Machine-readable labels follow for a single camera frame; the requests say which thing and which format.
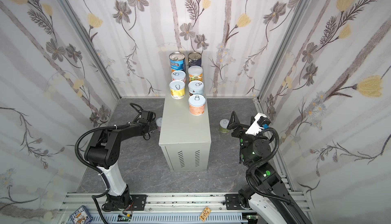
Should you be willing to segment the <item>white-lid green label can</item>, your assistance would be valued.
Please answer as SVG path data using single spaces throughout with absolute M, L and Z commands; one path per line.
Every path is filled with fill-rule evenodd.
M 227 129 L 228 127 L 228 124 L 229 124 L 229 120 L 228 119 L 222 119 L 220 121 L 220 128 L 219 128 L 219 131 L 221 133 L 228 133 L 230 130 Z

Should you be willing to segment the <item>white-lid pink can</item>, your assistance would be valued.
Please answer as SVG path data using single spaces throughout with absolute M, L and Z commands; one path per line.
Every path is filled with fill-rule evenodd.
M 162 123 L 163 123 L 163 118 L 162 117 L 159 117 L 155 120 L 156 122 L 156 129 L 158 131 L 161 131 L 161 127 L 162 127 Z
M 186 83 L 186 73 L 183 70 L 174 70 L 171 73 L 171 78 L 173 81 L 183 81 Z

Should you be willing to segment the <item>white-lid yellow can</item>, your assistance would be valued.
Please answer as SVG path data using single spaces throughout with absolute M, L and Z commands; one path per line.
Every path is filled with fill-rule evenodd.
M 169 84 L 171 97 L 173 99 L 183 99 L 185 96 L 185 83 L 180 80 L 174 80 Z

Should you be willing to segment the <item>white-lid grey can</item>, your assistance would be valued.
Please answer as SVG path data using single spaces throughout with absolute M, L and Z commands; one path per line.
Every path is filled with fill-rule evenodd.
M 203 95 L 204 94 L 204 83 L 198 80 L 189 82 L 188 84 L 189 95 Z

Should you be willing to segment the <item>white-lid pink can front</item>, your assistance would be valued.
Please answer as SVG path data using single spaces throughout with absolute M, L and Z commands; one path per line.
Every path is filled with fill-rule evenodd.
M 183 81 L 186 83 L 186 73 L 183 70 L 174 70 L 171 73 L 171 78 L 173 81 Z

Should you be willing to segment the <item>green orange label can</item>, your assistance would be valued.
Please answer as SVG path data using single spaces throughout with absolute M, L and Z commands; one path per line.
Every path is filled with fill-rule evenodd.
M 188 69 L 189 81 L 203 81 L 203 68 L 197 65 L 191 66 Z

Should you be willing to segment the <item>blue label soup can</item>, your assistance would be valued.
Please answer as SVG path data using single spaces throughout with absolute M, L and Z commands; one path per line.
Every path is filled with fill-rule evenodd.
M 171 72 L 182 70 L 186 72 L 185 55 L 181 52 L 174 52 L 169 55 Z

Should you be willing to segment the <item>dark can with gold lid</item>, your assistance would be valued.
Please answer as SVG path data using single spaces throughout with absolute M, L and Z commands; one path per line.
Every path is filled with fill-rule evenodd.
M 188 54 L 188 67 L 202 66 L 202 54 L 198 52 L 191 52 Z

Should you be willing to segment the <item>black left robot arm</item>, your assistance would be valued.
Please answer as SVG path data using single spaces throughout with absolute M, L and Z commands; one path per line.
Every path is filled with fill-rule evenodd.
M 82 134 L 74 145 L 76 158 L 86 167 L 96 171 L 104 182 L 105 191 L 92 196 L 98 211 L 126 210 L 134 203 L 128 184 L 122 178 L 118 166 L 121 143 L 134 137 L 149 140 L 157 129 L 156 113 L 131 103 L 137 116 L 123 125 L 97 127 Z M 99 207 L 98 198 L 107 200 Z

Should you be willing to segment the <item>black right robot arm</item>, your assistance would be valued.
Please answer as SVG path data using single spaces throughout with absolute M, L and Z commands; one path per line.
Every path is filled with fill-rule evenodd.
M 252 116 L 250 125 L 240 123 L 236 112 L 231 114 L 227 129 L 239 139 L 239 162 L 247 168 L 247 185 L 238 192 L 239 206 L 256 212 L 261 223 L 309 224 L 310 219 L 270 164 L 280 146 L 279 134 L 270 125 L 262 113 Z

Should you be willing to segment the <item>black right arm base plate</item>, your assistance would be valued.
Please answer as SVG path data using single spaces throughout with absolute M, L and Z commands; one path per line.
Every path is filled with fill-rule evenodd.
M 225 206 L 227 210 L 244 210 L 238 193 L 225 194 Z

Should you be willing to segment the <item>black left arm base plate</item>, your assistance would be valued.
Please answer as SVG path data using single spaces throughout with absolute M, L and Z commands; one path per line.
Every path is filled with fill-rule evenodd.
M 145 194 L 130 195 L 125 193 L 122 196 L 107 194 L 107 199 L 102 205 L 105 212 L 111 211 L 143 211 L 147 196 Z

